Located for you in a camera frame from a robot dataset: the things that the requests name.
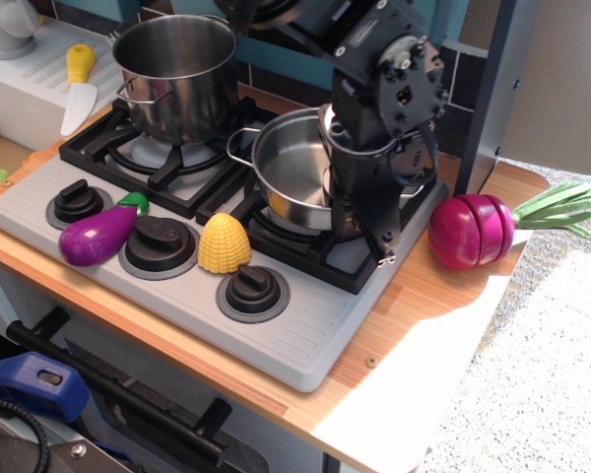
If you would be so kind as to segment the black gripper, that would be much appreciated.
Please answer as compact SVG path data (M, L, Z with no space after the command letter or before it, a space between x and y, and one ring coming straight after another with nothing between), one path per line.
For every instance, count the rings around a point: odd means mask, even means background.
M340 241L365 242L378 265L395 261L400 241L399 204L403 192L415 194L435 181L438 145L430 122L400 138L360 150L337 122L319 125L329 155L328 193L331 230Z

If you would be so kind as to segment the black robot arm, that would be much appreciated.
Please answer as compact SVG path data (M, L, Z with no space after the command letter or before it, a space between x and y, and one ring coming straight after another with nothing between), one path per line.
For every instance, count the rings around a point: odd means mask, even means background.
M409 1L220 1L236 34L276 30L333 67L319 134L330 160L333 231L355 214L375 260L390 264L402 191L435 181L442 65Z

